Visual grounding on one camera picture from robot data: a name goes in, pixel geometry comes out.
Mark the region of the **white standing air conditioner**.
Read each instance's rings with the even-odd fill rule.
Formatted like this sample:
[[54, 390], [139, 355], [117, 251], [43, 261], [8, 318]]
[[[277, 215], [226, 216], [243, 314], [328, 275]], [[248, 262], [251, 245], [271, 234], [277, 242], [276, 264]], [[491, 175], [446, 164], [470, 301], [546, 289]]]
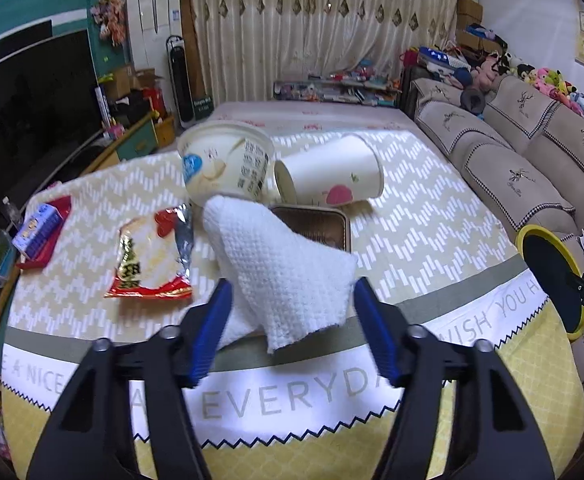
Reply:
[[180, 0], [126, 0], [130, 55], [137, 73], [154, 70], [166, 110], [176, 112], [167, 39], [181, 36]]

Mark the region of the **beige sectional sofa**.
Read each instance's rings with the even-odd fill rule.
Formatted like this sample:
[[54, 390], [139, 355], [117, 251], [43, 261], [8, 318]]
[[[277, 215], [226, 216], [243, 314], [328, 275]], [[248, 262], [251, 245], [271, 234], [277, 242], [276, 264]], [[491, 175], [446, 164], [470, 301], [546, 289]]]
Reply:
[[543, 226], [584, 270], [584, 118], [513, 76], [492, 87], [480, 116], [429, 78], [411, 82], [407, 110], [510, 240]]

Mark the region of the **pile of plush toys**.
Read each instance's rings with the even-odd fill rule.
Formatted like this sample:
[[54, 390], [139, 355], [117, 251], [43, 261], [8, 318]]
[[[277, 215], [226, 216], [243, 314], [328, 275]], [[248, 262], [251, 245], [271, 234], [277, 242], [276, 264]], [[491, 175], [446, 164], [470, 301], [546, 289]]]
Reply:
[[470, 22], [456, 31], [456, 44], [442, 51], [421, 47], [403, 63], [398, 105], [413, 116], [429, 101], [461, 108], [484, 117], [498, 84], [512, 76], [584, 118], [584, 92], [560, 70], [534, 67], [508, 50], [508, 44], [481, 24]]

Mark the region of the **low shelf with toys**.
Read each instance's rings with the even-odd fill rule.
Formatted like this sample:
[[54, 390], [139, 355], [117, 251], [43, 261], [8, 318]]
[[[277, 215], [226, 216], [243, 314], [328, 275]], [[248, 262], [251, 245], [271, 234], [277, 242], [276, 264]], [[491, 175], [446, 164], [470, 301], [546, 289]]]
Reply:
[[278, 101], [397, 108], [400, 80], [377, 73], [373, 63], [364, 58], [352, 70], [309, 75], [305, 80], [277, 80], [272, 84], [272, 95]]

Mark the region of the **artificial flower decoration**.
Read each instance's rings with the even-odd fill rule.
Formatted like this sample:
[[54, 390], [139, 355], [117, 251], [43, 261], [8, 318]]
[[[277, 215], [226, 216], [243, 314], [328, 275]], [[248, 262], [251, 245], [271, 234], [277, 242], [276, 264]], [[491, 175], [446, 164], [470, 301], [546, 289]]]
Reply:
[[90, 8], [101, 40], [110, 40], [113, 47], [121, 47], [126, 39], [126, 0], [98, 0]]

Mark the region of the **large black television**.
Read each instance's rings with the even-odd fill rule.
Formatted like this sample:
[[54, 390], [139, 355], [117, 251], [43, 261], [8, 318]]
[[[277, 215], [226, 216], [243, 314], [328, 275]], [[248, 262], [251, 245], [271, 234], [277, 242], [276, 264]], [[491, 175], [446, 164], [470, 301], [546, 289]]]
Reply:
[[88, 34], [68, 32], [0, 61], [0, 229], [101, 129]]

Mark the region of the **clear water bottle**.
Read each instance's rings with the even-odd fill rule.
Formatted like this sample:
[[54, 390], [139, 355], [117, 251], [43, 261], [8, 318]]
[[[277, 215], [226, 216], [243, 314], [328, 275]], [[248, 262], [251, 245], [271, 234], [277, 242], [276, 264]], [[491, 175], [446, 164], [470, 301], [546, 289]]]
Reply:
[[23, 225], [23, 217], [21, 211], [19, 211], [19, 208], [15, 206], [15, 204], [12, 203], [12, 201], [9, 200], [7, 196], [4, 196], [1, 203], [2, 208], [4, 208], [4, 213], [7, 215], [12, 226], [14, 226], [17, 230], [21, 229]]

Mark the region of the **floral white mattress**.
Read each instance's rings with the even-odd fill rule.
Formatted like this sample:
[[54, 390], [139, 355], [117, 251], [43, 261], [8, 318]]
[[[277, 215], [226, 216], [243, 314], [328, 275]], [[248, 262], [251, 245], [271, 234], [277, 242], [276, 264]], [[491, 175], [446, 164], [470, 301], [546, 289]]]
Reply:
[[401, 110], [339, 103], [226, 102], [208, 119], [246, 122], [271, 136], [302, 132], [418, 131], [415, 122]]

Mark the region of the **white yogurt tub blue label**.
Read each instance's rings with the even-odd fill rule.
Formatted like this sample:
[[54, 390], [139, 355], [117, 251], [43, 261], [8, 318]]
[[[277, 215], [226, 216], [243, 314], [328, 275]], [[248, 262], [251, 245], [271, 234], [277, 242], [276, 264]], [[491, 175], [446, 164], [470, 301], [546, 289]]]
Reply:
[[177, 151], [190, 200], [203, 207], [217, 195], [259, 202], [275, 147], [245, 122], [207, 120], [181, 134]]

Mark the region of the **yellow rimmed black trash bin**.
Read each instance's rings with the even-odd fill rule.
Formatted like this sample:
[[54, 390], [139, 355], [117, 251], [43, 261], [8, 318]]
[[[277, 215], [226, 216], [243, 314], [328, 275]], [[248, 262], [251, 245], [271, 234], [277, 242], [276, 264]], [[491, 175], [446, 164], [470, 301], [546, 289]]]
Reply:
[[568, 340], [580, 338], [584, 333], [584, 306], [574, 278], [581, 278], [582, 273], [575, 257], [556, 235], [535, 224], [527, 224], [517, 233], [515, 245], [557, 310]]

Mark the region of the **black tower fan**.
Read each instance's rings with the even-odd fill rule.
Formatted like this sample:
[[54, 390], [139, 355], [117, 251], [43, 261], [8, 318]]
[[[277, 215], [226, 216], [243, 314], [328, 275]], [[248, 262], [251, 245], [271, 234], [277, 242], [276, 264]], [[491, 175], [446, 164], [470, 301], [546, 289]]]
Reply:
[[195, 122], [195, 110], [190, 88], [185, 40], [170, 35], [166, 40], [169, 76], [179, 124], [187, 129]]

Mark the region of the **red tray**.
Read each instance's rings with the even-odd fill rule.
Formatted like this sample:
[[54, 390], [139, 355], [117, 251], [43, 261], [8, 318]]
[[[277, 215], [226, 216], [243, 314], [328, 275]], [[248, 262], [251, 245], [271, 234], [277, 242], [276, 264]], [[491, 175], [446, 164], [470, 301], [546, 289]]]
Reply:
[[12, 238], [21, 270], [43, 269], [51, 260], [64, 223], [72, 211], [71, 196], [65, 195], [36, 207]]

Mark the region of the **cream patterned curtain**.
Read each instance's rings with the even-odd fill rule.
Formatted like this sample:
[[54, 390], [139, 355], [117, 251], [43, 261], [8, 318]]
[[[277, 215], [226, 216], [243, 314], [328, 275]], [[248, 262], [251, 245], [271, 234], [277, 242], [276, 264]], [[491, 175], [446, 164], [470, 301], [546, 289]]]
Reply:
[[202, 76], [216, 104], [264, 101], [277, 80], [362, 61], [396, 77], [411, 47], [443, 44], [456, 0], [191, 0]]

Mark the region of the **brown plastic tray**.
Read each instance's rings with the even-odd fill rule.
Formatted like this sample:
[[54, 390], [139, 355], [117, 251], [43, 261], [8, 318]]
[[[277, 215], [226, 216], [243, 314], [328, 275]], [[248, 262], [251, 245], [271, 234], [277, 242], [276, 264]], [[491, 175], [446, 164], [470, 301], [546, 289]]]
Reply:
[[271, 212], [296, 234], [332, 248], [351, 252], [350, 222], [339, 209], [272, 205]]

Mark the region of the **white paper towel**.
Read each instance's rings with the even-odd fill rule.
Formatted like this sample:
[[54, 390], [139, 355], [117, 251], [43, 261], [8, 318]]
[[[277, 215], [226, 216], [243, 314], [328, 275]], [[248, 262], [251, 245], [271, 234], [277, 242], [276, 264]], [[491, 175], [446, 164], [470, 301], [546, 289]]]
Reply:
[[221, 348], [261, 330], [272, 354], [345, 323], [354, 255], [294, 233], [262, 204], [232, 197], [207, 200], [203, 228], [232, 285]]

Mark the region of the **white paper cup pink heart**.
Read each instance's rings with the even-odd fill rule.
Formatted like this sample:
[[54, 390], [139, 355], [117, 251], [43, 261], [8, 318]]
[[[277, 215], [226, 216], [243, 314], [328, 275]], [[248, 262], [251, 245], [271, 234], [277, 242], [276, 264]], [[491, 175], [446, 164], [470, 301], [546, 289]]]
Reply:
[[284, 203], [338, 207], [379, 198], [384, 172], [377, 151], [347, 134], [275, 162], [275, 184]]

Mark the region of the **blue card box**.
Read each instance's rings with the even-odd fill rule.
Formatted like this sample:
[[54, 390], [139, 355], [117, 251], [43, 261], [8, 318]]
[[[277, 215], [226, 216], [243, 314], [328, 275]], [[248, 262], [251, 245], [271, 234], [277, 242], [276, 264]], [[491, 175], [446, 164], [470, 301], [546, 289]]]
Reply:
[[23, 222], [12, 238], [12, 245], [27, 259], [34, 259], [47, 243], [50, 235], [61, 225], [62, 217], [56, 207], [41, 204]]

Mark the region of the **red snack bag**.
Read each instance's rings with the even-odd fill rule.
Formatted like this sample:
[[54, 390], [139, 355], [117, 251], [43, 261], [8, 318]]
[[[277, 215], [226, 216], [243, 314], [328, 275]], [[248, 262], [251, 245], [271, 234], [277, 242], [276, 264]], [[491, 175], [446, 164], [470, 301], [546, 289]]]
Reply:
[[118, 235], [112, 283], [104, 296], [190, 298], [193, 246], [193, 213], [187, 203], [127, 222]]

